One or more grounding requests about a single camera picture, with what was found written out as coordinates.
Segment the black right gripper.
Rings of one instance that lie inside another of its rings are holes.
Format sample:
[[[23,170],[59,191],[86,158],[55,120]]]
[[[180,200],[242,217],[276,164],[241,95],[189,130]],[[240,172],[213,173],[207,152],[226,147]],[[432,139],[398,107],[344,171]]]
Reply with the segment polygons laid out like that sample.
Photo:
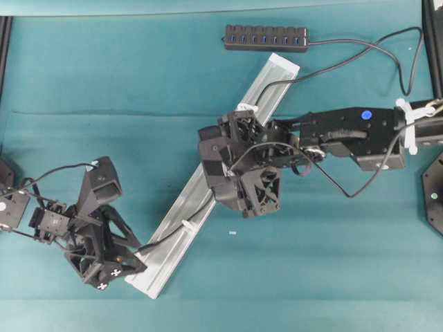
[[[262,125],[253,111],[233,111],[220,117],[217,124],[217,144],[229,144],[228,173],[244,173],[238,178],[244,200],[243,217],[278,211],[278,168],[290,167],[294,173],[311,171],[311,162],[299,153],[299,139],[293,134],[300,129],[300,119],[271,120]]]

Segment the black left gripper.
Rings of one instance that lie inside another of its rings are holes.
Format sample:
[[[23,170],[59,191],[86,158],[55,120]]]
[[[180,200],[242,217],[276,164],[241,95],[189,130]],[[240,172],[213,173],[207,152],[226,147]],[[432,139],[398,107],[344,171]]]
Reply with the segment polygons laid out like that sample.
[[[128,247],[139,247],[139,240],[117,210],[102,205],[87,215],[89,222],[72,205],[66,210],[47,204],[37,207],[29,226],[34,238],[57,244],[84,284],[99,291],[118,278],[144,272],[147,266]]]

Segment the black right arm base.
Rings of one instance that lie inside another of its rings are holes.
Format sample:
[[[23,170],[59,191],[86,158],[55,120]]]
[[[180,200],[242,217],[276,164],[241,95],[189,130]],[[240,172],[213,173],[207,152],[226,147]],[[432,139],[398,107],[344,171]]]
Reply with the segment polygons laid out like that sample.
[[[422,174],[426,220],[442,235],[442,153]]]

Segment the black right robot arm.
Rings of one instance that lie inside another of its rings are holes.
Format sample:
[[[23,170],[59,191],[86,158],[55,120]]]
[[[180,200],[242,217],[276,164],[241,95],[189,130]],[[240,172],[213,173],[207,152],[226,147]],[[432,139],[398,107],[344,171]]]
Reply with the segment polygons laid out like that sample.
[[[199,153],[215,200],[245,217],[280,209],[283,169],[306,176],[333,155],[373,176],[401,169],[405,153],[442,137],[440,99],[391,109],[350,107],[261,123],[253,111],[234,111],[199,132]]]

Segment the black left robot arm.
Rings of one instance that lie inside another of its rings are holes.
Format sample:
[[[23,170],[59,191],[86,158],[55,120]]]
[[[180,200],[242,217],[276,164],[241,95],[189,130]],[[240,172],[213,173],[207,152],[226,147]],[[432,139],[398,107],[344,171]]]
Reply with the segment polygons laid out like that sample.
[[[147,266],[132,251],[140,247],[139,240],[111,206],[121,197],[122,187],[110,157],[99,157],[84,168],[78,201],[67,206],[42,196],[31,177],[14,187],[15,173],[2,162],[1,230],[18,233],[29,200],[35,199],[30,238],[56,243],[82,282],[103,291],[113,280],[141,273]]]

